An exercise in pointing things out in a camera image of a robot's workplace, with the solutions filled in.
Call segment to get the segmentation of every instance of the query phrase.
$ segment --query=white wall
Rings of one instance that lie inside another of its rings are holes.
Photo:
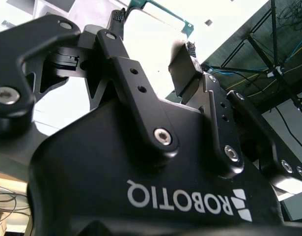
[[[291,100],[288,100],[278,106],[279,110],[285,117],[285,120],[291,129],[292,133],[300,140],[302,143],[302,114],[294,106]],[[272,126],[272,128],[277,132],[281,139],[287,144],[291,151],[296,155],[296,157],[302,162],[302,148],[293,139],[293,137],[288,133],[285,124],[283,123],[281,117],[279,116],[276,109],[272,109],[271,112],[266,112],[263,117]],[[287,209],[293,220],[302,219],[302,193],[297,194],[287,200],[285,200]]]

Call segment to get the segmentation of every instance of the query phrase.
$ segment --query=yellow cable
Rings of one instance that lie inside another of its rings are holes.
[[[301,49],[302,49],[302,47],[299,48],[299,49],[292,55],[292,57],[293,57],[294,55],[296,55]]]

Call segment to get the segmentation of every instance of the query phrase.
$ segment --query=black bracket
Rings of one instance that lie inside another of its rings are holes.
[[[237,124],[249,132],[245,140],[241,139],[242,145],[251,140],[256,143],[255,149],[248,147],[248,152],[259,158],[259,170],[274,187],[291,194],[301,193],[302,176],[297,169],[302,169],[300,160],[247,98],[232,90],[227,99],[235,107]]]
[[[27,71],[25,61],[36,54],[46,56],[60,43],[76,39],[79,34],[77,25],[55,15],[0,33],[0,87],[15,89],[20,96],[13,104],[0,103],[0,135],[24,132],[30,126],[35,99],[24,73],[35,71]]]
[[[177,154],[179,141],[140,63],[129,59],[121,38],[109,30],[100,30],[96,42],[105,58],[103,78],[113,81],[120,102],[133,116],[134,126],[156,164],[165,164]],[[168,132],[168,143],[155,138],[157,129]]]
[[[190,56],[186,44],[176,44],[169,71],[176,94],[183,104],[199,109],[205,117],[209,156],[204,162],[222,177],[234,177],[244,169],[238,133],[229,101],[221,92],[218,80],[203,73],[195,57]]]

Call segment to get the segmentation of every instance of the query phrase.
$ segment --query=screw hole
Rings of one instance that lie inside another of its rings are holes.
[[[88,60],[85,60],[80,64],[81,70],[88,70],[89,68],[91,68],[91,66],[91,62]]]
[[[72,29],[72,25],[69,22],[66,21],[59,21],[58,22],[59,25],[67,30],[71,30]]]
[[[146,92],[146,88],[143,87],[143,86],[138,86],[138,89],[139,89],[140,92],[143,92],[143,93]]]
[[[167,135],[166,134],[164,134],[164,133],[160,133],[159,134],[159,137],[161,138],[161,139],[167,139]]]
[[[7,91],[2,91],[1,93],[0,93],[0,97],[1,98],[10,98],[12,95],[11,95],[11,93],[9,93],[9,92],[7,92]]]
[[[224,121],[229,122],[229,119],[226,116],[222,115],[221,117],[223,118]]]
[[[110,39],[116,39],[116,38],[117,38],[117,36],[114,35],[113,33],[106,32],[105,34],[106,34],[106,36],[107,36],[108,38],[110,38]]]
[[[130,71],[131,71],[131,73],[133,73],[135,75],[137,75],[139,73],[136,69],[133,69],[133,68],[131,68]]]

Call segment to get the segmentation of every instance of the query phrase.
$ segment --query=wire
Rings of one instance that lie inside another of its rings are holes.
[[[300,45],[302,45],[302,41],[296,46],[296,48],[293,50],[293,52],[291,53],[291,55],[289,56],[289,58],[286,59],[285,62],[288,62],[288,61],[290,60],[290,58],[292,58],[292,57],[295,55],[295,53],[298,52],[297,49],[298,49],[298,47],[300,47]]]
[[[251,94],[251,95],[248,95],[247,97],[253,97],[253,96],[255,96],[255,95],[258,95],[258,94],[260,94],[260,93],[262,93],[264,90],[266,90],[268,87],[270,87],[273,83],[275,83],[276,82],[276,80],[273,80],[269,85],[267,85],[264,89],[262,89],[261,91],[259,91],[259,92],[256,92],[256,93],[254,93],[254,94]]]
[[[250,77],[247,77],[247,79],[251,79],[251,78],[253,78],[253,77],[257,76],[257,75],[258,75],[258,74],[251,75]],[[237,83],[235,83],[235,84],[233,84],[233,85],[231,85],[231,86],[225,88],[225,90],[231,89],[232,87],[235,87],[235,86],[237,86],[237,85],[243,83],[244,81],[246,81],[246,79],[240,80],[239,82],[237,82]]]
[[[276,18],[280,25],[278,30],[289,26],[295,31],[302,31],[302,0],[286,6]]]
[[[7,210],[7,209],[3,209],[3,208],[0,208],[0,209],[1,209],[0,212],[11,212],[11,211],[12,211],[12,210]],[[21,214],[21,215],[26,215],[26,216],[30,217],[29,214],[26,214],[26,213],[24,213],[24,212],[17,212],[17,211],[14,211],[13,213],[15,213],[15,214]]]
[[[283,120],[283,122],[284,122],[284,124],[285,124],[285,126],[286,126],[286,128],[287,128],[287,130],[288,130],[288,132],[289,132],[289,134],[290,134],[290,135],[296,140],[296,142],[302,147],[302,143],[301,143],[301,142],[296,138],[296,136],[292,133],[292,131],[290,130],[290,128],[289,128],[289,126],[288,126],[288,124],[287,124],[287,122],[286,122],[284,116],[283,116],[282,113],[280,112],[280,110],[279,110],[277,107],[275,107],[275,109],[277,110],[277,112],[279,113],[280,117],[282,118],[282,120]]]
[[[287,70],[284,74],[286,74],[286,73],[288,73],[288,72],[291,72],[291,71],[293,71],[293,70],[296,70],[296,69],[298,69],[299,67],[302,67],[302,64],[299,65],[299,66],[296,66],[295,68],[292,68],[292,69],[290,69],[290,70]]]
[[[0,195],[15,195],[15,196],[27,197],[27,196],[24,195],[24,194],[14,193],[14,192],[11,192],[11,193],[0,193]],[[0,203],[11,202],[11,201],[13,201],[13,198],[14,198],[14,197],[11,197],[11,199],[8,199],[8,200],[0,200]]]
[[[0,220],[0,222],[4,221],[5,219],[7,219],[9,216],[11,216],[12,213],[14,213],[15,211],[15,208],[17,207],[17,199],[16,197],[13,197],[13,200],[14,200],[14,207],[13,209],[10,211],[10,213],[3,219]]]
[[[263,46],[264,48],[266,48],[267,50],[269,50],[271,53],[274,54],[274,52],[273,52],[271,49],[269,49],[267,46],[265,46],[263,43],[261,43],[261,42],[260,42],[259,40],[257,40],[255,37],[253,37],[253,39],[254,39],[255,41],[257,41],[261,46]],[[265,52],[268,56],[274,58],[274,56],[272,56],[272,54],[266,52],[266,51],[263,50],[262,48],[261,48],[261,50],[262,50],[263,52]]]
[[[287,74],[287,73],[289,73],[289,72],[291,72],[291,71],[293,71],[293,70],[296,70],[296,69],[298,69],[298,68],[300,68],[300,67],[302,67],[302,64],[299,65],[299,66],[296,66],[295,68],[292,68],[292,69],[290,69],[290,70],[287,70],[284,74]],[[268,87],[270,87],[270,86],[271,86],[273,83],[275,83],[275,82],[276,82],[276,79],[273,80],[273,81],[272,81],[269,85],[267,85],[264,89],[262,89],[262,91],[266,90]],[[258,94],[262,93],[262,91],[259,91],[259,92],[256,92],[256,93],[254,93],[254,94],[248,95],[247,97],[253,97],[253,96],[255,96],[255,95],[258,95]]]
[[[0,189],[9,192],[9,193],[0,193],[0,195],[9,195],[9,196],[11,197],[11,199],[8,199],[8,200],[0,200],[0,203],[5,203],[5,202],[14,201],[14,207],[13,207],[12,210],[3,209],[4,212],[9,212],[9,214],[8,214],[6,217],[4,217],[3,219],[1,219],[0,222],[2,222],[2,221],[4,221],[5,219],[7,219],[7,218],[8,218],[11,214],[13,214],[13,213],[18,213],[18,214],[23,214],[23,215],[29,216],[28,214],[26,214],[26,213],[24,213],[24,212],[17,212],[17,211],[19,211],[19,210],[27,209],[27,207],[26,207],[26,208],[23,208],[23,209],[16,209],[16,207],[17,207],[17,198],[16,198],[16,197],[17,197],[17,196],[22,196],[22,197],[26,197],[26,198],[27,198],[26,195],[21,194],[21,193],[14,193],[14,192],[12,192],[11,190],[9,190],[9,189],[7,189],[7,188],[4,188],[4,187],[1,187],[1,186],[0,186]]]
[[[246,76],[244,76],[244,75],[242,75],[242,74],[240,74],[240,73],[238,73],[238,72],[234,72],[233,71],[233,73],[234,74],[236,74],[236,75],[239,75],[239,76],[241,76],[241,77],[243,77],[245,80],[247,80],[249,83],[251,83],[251,84],[253,84],[255,87],[257,87],[259,90],[262,90],[258,85],[256,85],[253,81],[251,81],[249,78],[247,78]]]
[[[300,52],[301,49],[302,49],[302,47],[299,48],[299,49],[293,54],[293,56],[296,55],[298,52]]]
[[[246,78],[246,77],[243,76],[242,74],[237,73],[237,72],[234,72],[234,73],[237,74],[237,75],[240,75],[240,76],[243,77],[244,79],[248,80],[248,78]],[[267,97],[269,97],[269,95],[268,95],[267,93],[265,93],[264,90],[261,89],[258,85],[256,85],[253,81],[250,81],[250,80],[248,80],[248,81],[249,81],[250,83],[252,83],[254,86],[256,86],[256,87],[260,90],[260,92],[264,93]],[[290,134],[290,135],[296,140],[296,142],[302,147],[302,143],[301,143],[301,142],[295,137],[295,135],[292,133],[292,131],[290,130],[290,128],[289,128],[289,126],[288,126],[288,124],[287,124],[287,122],[286,122],[284,116],[283,116],[282,113],[280,112],[280,110],[279,110],[277,107],[275,107],[275,108],[276,108],[277,112],[279,113],[279,115],[281,116],[281,118],[283,119],[283,122],[284,122],[284,124],[285,124],[285,126],[286,126],[286,128],[287,128],[287,130],[288,130],[288,132],[289,132],[289,134]]]

